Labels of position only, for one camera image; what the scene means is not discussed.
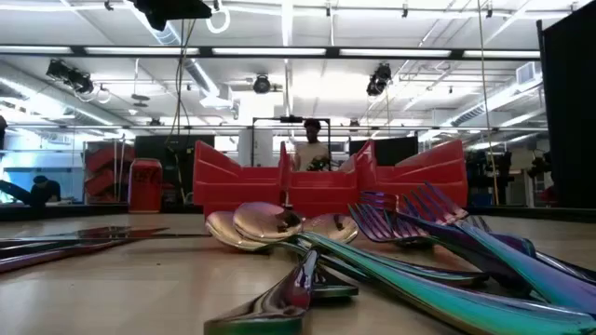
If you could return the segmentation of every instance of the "white shirt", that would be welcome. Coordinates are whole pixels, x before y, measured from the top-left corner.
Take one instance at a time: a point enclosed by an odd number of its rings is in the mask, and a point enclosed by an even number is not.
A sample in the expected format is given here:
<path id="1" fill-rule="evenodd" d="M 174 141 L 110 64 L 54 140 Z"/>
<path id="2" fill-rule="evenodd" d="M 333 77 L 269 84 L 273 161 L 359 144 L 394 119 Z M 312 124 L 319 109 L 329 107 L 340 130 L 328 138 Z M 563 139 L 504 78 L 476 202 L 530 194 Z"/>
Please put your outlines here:
<path id="1" fill-rule="evenodd" d="M 296 145 L 296 156 L 295 160 L 300 162 L 298 171 L 307 171 L 313 159 L 329 157 L 329 149 L 321 142 L 302 143 Z"/>

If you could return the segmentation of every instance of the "ceiling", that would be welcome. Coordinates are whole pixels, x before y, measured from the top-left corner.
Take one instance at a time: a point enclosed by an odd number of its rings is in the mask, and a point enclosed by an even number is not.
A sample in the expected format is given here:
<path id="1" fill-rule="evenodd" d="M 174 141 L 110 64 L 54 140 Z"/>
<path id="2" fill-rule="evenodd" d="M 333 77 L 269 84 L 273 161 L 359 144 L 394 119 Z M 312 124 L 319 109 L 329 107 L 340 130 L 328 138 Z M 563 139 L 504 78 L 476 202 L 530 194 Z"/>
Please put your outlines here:
<path id="1" fill-rule="evenodd" d="M 482 28 L 487 48 L 537 49 L 535 20 L 544 19 L 549 26 L 574 8 L 589 1 L 568 0 L 493 0 L 494 15 L 485 18 Z M 0 45 L 116 45 L 154 46 L 156 39 L 133 12 L 124 8 L 127 2 L 112 0 L 114 11 L 70 10 L 102 6 L 103 0 L 0 0 Z M 232 1 L 230 24 L 222 33 L 211 33 L 206 22 L 198 20 L 190 45 L 193 46 L 283 46 L 281 0 Z M 474 14 L 476 1 L 419 0 L 410 2 L 407 18 L 402 18 L 402 3 L 391 0 L 332 0 L 332 17 L 325 15 L 322 0 L 293 0 L 290 46 L 340 47 L 445 47 L 480 48 L 479 20 Z M 215 14 L 213 25 L 223 23 L 223 14 Z M 179 33 L 179 21 L 173 22 Z M 51 82 L 45 73 L 48 57 L 0 56 L 0 61 L 39 82 L 69 92 L 62 84 Z M 135 87 L 135 59 L 67 58 L 72 67 L 91 73 L 96 84 L 109 89 L 112 98 L 106 103 L 92 101 L 94 110 L 113 115 L 116 120 L 145 124 L 151 117 L 171 118 L 176 110 L 174 77 L 176 60 L 142 59 Z M 290 60 L 292 112 L 300 116 L 331 117 L 334 123 L 357 118 L 362 125 L 394 124 L 439 125 L 447 117 L 480 100 L 482 96 L 482 63 L 479 61 L 405 61 L 391 60 L 394 84 L 379 99 L 367 96 L 369 76 L 383 60 Z M 208 77 L 217 84 L 228 84 L 235 99 L 251 93 L 256 74 L 268 74 L 274 84 L 285 87 L 285 63 L 277 59 L 200 59 Z M 490 92 L 510 85 L 520 61 L 486 61 L 485 83 Z M 0 71 L 0 77 L 6 77 Z M 197 89 L 188 73 L 183 75 L 182 99 L 193 120 L 207 122 L 208 117 L 233 123 L 228 110 L 205 108 L 205 95 Z M 148 107 L 129 110 L 135 102 L 133 92 L 150 97 Z M 283 93 L 269 93 L 278 106 L 276 114 L 285 114 Z M 499 106 L 495 112 L 516 117 L 539 107 L 538 94 Z M 541 120 L 543 115 L 533 119 Z"/>

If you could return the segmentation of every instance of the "person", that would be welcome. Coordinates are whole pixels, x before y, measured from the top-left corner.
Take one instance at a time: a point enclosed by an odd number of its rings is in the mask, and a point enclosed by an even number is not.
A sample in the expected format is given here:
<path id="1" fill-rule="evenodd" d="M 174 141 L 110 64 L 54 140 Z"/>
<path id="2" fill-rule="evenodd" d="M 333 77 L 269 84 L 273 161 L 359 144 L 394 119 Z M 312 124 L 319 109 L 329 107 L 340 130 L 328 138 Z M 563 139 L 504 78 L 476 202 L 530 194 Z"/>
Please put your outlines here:
<path id="1" fill-rule="evenodd" d="M 322 166 L 329 164 L 329 149 L 327 145 L 318 141 L 320 122 L 315 119 L 305 121 L 306 138 L 308 143 L 296 145 L 294 155 L 294 170 L 313 171 L 322 170 Z"/>
<path id="2" fill-rule="evenodd" d="M 61 201 L 60 185 L 57 181 L 50 181 L 46 176 L 34 178 L 31 188 L 31 205 L 44 206 L 46 202 Z"/>
<path id="3" fill-rule="evenodd" d="M 4 136 L 6 135 L 7 127 L 6 119 L 0 115 L 0 150 L 4 150 Z"/>

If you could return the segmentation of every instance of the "wooden floor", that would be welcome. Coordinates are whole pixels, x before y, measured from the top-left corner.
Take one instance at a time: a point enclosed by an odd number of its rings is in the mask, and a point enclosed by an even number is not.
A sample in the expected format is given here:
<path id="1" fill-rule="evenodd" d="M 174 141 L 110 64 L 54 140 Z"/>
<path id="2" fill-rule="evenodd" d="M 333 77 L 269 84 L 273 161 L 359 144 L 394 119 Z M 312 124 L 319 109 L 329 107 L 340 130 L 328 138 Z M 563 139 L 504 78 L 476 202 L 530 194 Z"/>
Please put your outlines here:
<path id="1" fill-rule="evenodd" d="M 596 268 L 596 224 L 486 217 L 497 231 L 532 239 L 552 256 Z M 202 233 L 200 215 L 117 215 L 1 224 L 0 236 L 66 233 L 88 227 L 171 227 Z M 392 257 L 450 269 L 473 269 L 445 249 L 403 251 L 353 242 Z M 203 322 L 268 290 L 295 258 L 279 250 L 252 255 L 213 238 L 144 241 L 0 275 L 0 333 L 55 335 L 202 334 Z M 315 306 L 311 334 L 458 334 L 401 301 L 360 285 L 341 305 Z"/>

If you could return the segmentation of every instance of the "spotlight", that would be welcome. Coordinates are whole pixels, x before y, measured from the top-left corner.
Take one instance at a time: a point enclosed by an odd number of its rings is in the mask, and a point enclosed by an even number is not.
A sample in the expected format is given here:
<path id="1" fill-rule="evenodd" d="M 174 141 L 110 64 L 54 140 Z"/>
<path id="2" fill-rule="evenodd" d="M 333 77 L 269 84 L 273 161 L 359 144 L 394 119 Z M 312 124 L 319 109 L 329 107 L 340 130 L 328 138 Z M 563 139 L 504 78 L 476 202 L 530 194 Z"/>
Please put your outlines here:
<path id="1" fill-rule="evenodd" d="M 389 64 L 380 64 L 374 74 L 371 75 L 371 81 L 366 86 L 366 93 L 371 97 L 376 97 L 383 93 L 390 81 L 391 68 Z"/>
<path id="2" fill-rule="evenodd" d="M 163 126 L 162 123 L 159 121 L 159 117 L 152 117 L 151 121 L 147 122 L 149 126 Z"/>
<path id="3" fill-rule="evenodd" d="M 54 80 L 63 81 L 68 78 L 68 72 L 70 70 L 64 60 L 50 60 L 46 75 Z"/>
<path id="4" fill-rule="evenodd" d="M 266 94 L 271 89 L 271 83 L 266 74 L 259 74 L 257 75 L 257 79 L 254 81 L 254 85 L 252 85 L 252 90 L 256 94 Z"/>
<path id="5" fill-rule="evenodd" d="M 153 29 L 162 31 L 168 20 L 208 19 L 211 8 L 200 0 L 129 0 L 147 17 Z"/>
<path id="6" fill-rule="evenodd" d="M 91 93 L 93 82 L 91 75 L 76 68 L 70 68 L 64 60 L 51 60 L 46 75 L 54 80 L 60 80 L 77 93 Z"/>

